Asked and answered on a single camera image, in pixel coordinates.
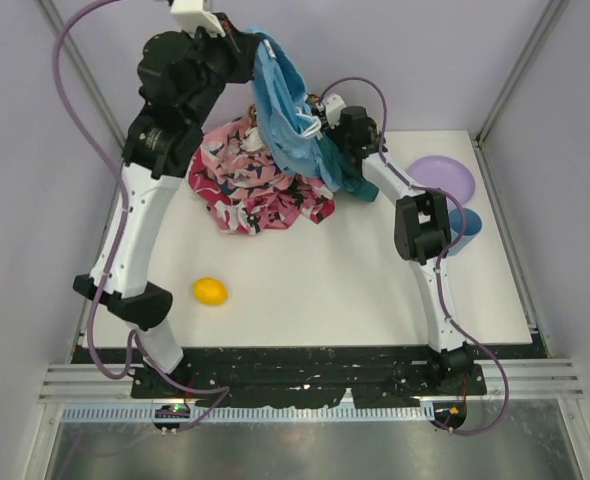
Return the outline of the light blue shorts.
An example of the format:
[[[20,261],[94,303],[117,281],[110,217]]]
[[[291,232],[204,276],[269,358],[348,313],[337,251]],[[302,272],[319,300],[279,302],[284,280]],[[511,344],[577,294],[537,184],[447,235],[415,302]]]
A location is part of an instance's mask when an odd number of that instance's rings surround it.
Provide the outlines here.
[[[340,184],[318,145],[321,120],[307,104],[308,88],[282,46],[266,31],[247,30],[260,39],[252,81],[257,128],[279,169],[316,178],[335,192]]]

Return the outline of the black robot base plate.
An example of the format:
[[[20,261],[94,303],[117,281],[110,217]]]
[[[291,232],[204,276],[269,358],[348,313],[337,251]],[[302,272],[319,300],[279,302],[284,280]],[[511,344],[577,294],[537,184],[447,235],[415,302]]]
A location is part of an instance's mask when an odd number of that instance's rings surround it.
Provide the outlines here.
[[[292,347],[186,348],[174,380],[162,380],[133,354],[130,395],[136,399],[184,397],[201,407],[221,397],[225,407],[333,408],[346,393],[360,408],[414,406],[422,396],[484,395],[486,382],[473,359],[440,373],[428,348]]]

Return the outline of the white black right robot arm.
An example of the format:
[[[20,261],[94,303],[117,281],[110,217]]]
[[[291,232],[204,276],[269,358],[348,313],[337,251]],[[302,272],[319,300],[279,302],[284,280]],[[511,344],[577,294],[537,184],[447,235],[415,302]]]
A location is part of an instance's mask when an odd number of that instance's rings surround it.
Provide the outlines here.
[[[466,337],[454,326],[454,302],[445,254],[451,244],[447,197],[419,187],[386,157],[383,136],[366,109],[349,106],[329,122],[330,137],[395,207],[393,239],[415,276],[427,324],[428,359],[420,390],[460,392],[473,373]]]

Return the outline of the teal green cloth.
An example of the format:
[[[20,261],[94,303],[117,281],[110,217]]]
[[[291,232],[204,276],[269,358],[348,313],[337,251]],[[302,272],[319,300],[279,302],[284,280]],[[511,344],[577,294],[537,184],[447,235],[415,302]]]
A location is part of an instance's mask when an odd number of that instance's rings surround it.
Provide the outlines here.
[[[317,145],[321,153],[320,178],[331,191],[344,191],[362,202],[375,201],[379,189],[363,178],[351,159],[330,138],[322,135]]]

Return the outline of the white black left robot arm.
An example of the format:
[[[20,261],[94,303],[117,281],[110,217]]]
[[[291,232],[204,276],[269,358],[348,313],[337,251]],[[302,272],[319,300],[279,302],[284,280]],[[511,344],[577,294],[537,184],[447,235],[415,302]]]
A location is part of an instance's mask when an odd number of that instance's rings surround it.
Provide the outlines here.
[[[131,123],[117,170],[120,200],[91,272],[74,290],[125,322],[147,363],[172,375],[185,369],[168,314],[173,296],[148,279],[162,220],[203,141],[202,127],[229,84],[253,77],[257,33],[226,25],[151,38],[137,67],[144,105]]]

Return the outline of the orange black camouflage shorts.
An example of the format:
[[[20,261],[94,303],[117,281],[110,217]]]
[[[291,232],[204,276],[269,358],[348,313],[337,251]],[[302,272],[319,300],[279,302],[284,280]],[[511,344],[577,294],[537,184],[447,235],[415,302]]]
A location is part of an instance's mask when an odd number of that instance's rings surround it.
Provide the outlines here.
[[[321,109],[322,104],[320,103],[320,97],[315,94],[308,94],[305,99],[306,105],[310,109],[311,124],[304,131],[304,135],[316,135],[324,125],[324,115]],[[247,118],[252,127],[258,126],[257,109],[254,104],[251,104],[247,109]]]

